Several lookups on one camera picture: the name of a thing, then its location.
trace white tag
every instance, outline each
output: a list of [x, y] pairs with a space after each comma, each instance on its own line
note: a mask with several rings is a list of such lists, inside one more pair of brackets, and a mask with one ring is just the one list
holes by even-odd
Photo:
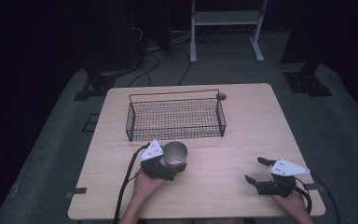
[[150, 143], [150, 146], [145, 150], [144, 154], [141, 156], [141, 161], [147, 161], [159, 156], [162, 156], [164, 152], [162, 151], [161, 145], [157, 140], [153, 140]]
[[296, 165], [290, 161], [278, 159], [275, 161], [275, 164], [271, 168], [271, 173], [275, 175], [303, 175], [309, 174], [310, 170], [308, 168]]

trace wooden tabletop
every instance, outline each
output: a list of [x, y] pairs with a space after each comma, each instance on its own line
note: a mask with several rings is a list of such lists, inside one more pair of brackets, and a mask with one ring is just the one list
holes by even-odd
[[[114, 218], [117, 197], [132, 154], [147, 141], [129, 141], [126, 122], [130, 94], [220, 90], [227, 128], [224, 137], [178, 139], [188, 148], [187, 167], [150, 198], [140, 218], [281, 217], [283, 210], [269, 196], [258, 195], [244, 175], [269, 181], [269, 168], [257, 157], [279, 158], [307, 166], [277, 98], [268, 84], [230, 84], [112, 89], [107, 95], [89, 152], [69, 207], [72, 219]], [[172, 140], [158, 140], [162, 145]], [[139, 158], [131, 176], [139, 169]], [[313, 183], [310, 175], [298, 175]], [[124, 193], [120, 216], [132, 195], [133, 181]], [[311, 190], [311, 214], [324, 214], [323, 201]]]

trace silver cup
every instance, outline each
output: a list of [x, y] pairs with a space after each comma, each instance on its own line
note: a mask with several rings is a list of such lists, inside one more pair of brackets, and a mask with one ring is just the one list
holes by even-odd
[[170, 142], [166, 144], [162, 150], [164, 151], [162, 159], [168, 167], [176, 168], [186, 163], [187, 147], [185, 144], [181, 142]]

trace wire basket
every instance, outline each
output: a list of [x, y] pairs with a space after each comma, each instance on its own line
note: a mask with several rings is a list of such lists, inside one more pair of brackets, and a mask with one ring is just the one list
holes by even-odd
[[219, 90], [130, 95], [126, 133], [131, 141], [224, 136]]

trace white shelf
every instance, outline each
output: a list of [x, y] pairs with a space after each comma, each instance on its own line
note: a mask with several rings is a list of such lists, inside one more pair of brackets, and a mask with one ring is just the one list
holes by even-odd
[[257, 24], [260, 11], [208, 11], [195, 13], [195, 25]]

